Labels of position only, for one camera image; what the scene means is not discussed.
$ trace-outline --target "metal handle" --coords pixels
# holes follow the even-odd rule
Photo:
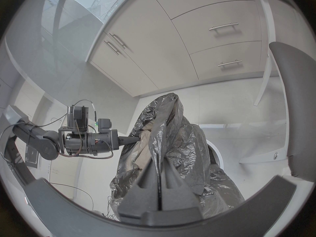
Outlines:
[[[242,62],[242,61],[235,60],[233,62],[228,62],[228,63],[224,63],[224,64],[223,64],[223,62],[221,62],[218,66],[220,67],[220,66],[225,66],[225,65],[228,65],[228,64],[238,63],[238,62]]]
[[[219,28],[223,28],[223,27],[227,27],[227,26],[238,26],[238,25],[239,25],[239,23],[229,23],[227,25],[212,27],[209,30],[211,31],[211,30],[215,30],[215,29],[219,29]]]
[[[119,55],[119,51],[118,50],[115,50],[113,47],[110,46],[111,42],[106,42],[105,40],[103,41],[103,43],[105,45],[107,45],[114,53],[116,53],[116,55]]]
[[[109,37],[112,39],[112,40],[114,40],[114,42],[116,43],[116,44],[118,44],[120,47],[121,47],[121,49],[125,49],[125,45],[124,44],[121,44],[115,37],[117,37],[115,34],[108,34],[109,35]]]

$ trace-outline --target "garbage bag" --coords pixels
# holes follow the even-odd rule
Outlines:
[[[109,203],[117,218],[117,207],[150,157],[158,174],[165,156],[172,161],[199,199],[204,218],[244,201],[233,181],[217,164],[211,164],[204,132],[183,116],[183,105],[176,94],[163,95],[152,101],[140,114],[129,136],[141,140],[124,146],[117,175],[110,184]]]

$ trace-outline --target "cabinet handle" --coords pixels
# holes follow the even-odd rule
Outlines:
[[[103,41],[103,43],[105,45],[107,45],[114,53],[116,53],[116,55],[119,55],[119,51],[118,50],[115,50],[113,47],[110,46],[111,42],[106,42],[105,40]]]
[[[125,49],[125,45],[124,44],[121,44],[117,39],[116,39],[116,35],[115,34],[110,34],[109,33],[109,37],[112,39],[112,40],[114,40],[114,42],[116,43],[116,44],[118,44],[120,47],[121,47],[121,49]]]
[[[228,63],[224,63],[224,64],[223,64],[223,62],[221,62],[218,66],[220,67],[220,66],[225,66],[225,65],[228,65],[228,64],[238,63],[238,62],[242,62],[242,61],[235,60],[233,62],[228,62]]]
[[[209,30],[211,31],[211,30],[216,30],[216,29],[219,29],[219,28],[227,27],[227,26],[238,26],[238,25],[239,25],[239,23],[229,23],[227,25],[212,27]]]

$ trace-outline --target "white floor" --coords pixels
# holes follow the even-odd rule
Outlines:
[[[273,176],[282,175],[287,161],[257,165],[239,164],[239,159],[281,148],[285,142],[285,101],[279,77],[271,77],[258,106],[253,102],[262,78],[211,83],[172,91],[184,106],[184,116],[199,124],[206,138],[220,151],[226,174],[235,182],[245,199],[259,191]],[[141,98],[129,131],[141,111],[164,93]],[[84,159],[78,188],[88,192],[94,210],[106,214],[109,183],[116,174],[120,151],[111,160]],[[83,194],[80,205],[87,200]]]

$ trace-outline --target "gray wall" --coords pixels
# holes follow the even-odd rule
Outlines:
[[[60,10],[57,3],[24,3],[6,35],[12,57],[53,98],[64,105],[90,99],[99,118],[110,118],[114,129],[126,133],[139,98],[131,97],[84,61],[102,23],[76,1],[66,0],[59,27],[54,29],[55,13]]]

